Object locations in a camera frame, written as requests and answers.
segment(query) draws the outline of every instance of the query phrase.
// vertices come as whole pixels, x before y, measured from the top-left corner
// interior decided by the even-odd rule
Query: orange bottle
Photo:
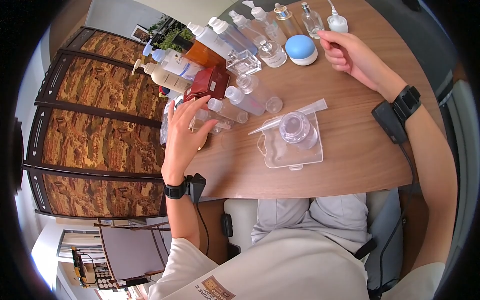
[[[191,42],[177,34],[173,37],[172,43],[187,51],[183,55],[185,58],[193,60],[205,68],[215,66],[225,68],[225,59],[199,41]]]

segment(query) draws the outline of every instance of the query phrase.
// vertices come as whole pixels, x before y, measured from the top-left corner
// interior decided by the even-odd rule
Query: wooden table
[[[326,19],[331,7],[326,0],[310,0],[310,7]],[[424,106],[444,132],[433,91],[412,52],[391,25],[363,0],[335,0],[335,8],[346,17],[348,29],[363,40],[390,68],[421,93]],[[301,23],[300,2],[288,5]],[[270,169],[256,142],[260,133],[247,135],[274,115],[250,115],[245,124],[214,136],[200,151],[187,174],[207,179],[203,196],[225,198],[294,198],[369,192],[411,183],[411,172],[398,145],[394,145],[371,110],[383,100],[344,72],[332,69],[318,40],[318,59],[298,66],[288,59],[279,68],[264,63],[255,73],[284,101],[278,115],[325,98],[328,109],[317,112],[324,160],[304,165],[302,170]]]

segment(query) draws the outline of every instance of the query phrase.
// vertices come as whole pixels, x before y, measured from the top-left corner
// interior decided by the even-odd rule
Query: patterned panel
[[[95,53],[134,65],[137,59],[143,63],[152,62],[152,56],[142,55],[145,45],[127,40],[105,32],[95,32],[80,48],[82,51]]]
[[[82,217],[156,216],[163,184],[86,180],[43,174],[54,214]]]
[[[106,62],[73,58],[57,94],[58,101],[103,108],[162,121],[166,98],[150,76]]]
[[[42,163],[132,173],[161,173],[160,129],[53,109]]]

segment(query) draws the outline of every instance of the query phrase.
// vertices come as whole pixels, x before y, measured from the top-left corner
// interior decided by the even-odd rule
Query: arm
[[[318,35],[335,70],[352,75],[387,101],[393,102],[407,85],[356,36],[332,31],[319,31]],[[455,222],[457,180],[450,147],[423,105],[408,118],[405,129],[429,208],[425,240],[412,268],[416,269],[446,262]]]
[[[196,101],[188,101],[178,106],[174,113],[174,105],[168,109],[168,137],[165,147],[165,160],[162,176],[165,184],[178,186],[183,182],[187,166],[197,153],[208,132],[217,123],[216,120],[205,122],[198,132],[188,129],[195,113],[210,99],[202,97]],[[168,222],[173,238],[184,238],[195,247],[200,247],[200,231],[197,214],[189,196],[181,199],[167,197]]]

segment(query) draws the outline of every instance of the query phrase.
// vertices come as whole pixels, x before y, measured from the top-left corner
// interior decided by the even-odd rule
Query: hand
[[[348,33],[320,30],[320,45],[337,71],[344,71],[368,88],[393,102],[407,85],[358,37]]]
[[[162,166],[162,176],[165,184],[177,186],[183,182],[185,170],[193,157],[202,146],[209,131],[213,129],[217,120],[208,120],[195,133],[188,127],[195,113],[210,99],[210,96],[202,97],[196,101],[190,100],[177,107],[174,113],[174,105],[168,108],[168,134],[165,147],[165,159]]]

